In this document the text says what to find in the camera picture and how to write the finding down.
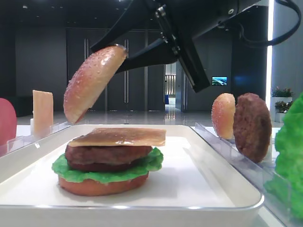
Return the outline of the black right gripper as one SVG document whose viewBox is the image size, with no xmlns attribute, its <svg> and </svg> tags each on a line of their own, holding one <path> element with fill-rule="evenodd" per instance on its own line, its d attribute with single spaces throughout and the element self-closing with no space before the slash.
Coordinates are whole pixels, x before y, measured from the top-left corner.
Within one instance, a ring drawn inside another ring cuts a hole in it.
<svg viewBox="0 0 303 227">
<path fill-rule="evenodd" d="M 112 28 L 94 45 L 97 52 L 141 22 L 155 16 L 162 32 L 144 49 L 124 60 L 117 73 L 154 65 L 181 63 L 192 89 L 210 86 L 194 40 L 253 6 L 255 0 L 132 0 Z"/>
</svg>

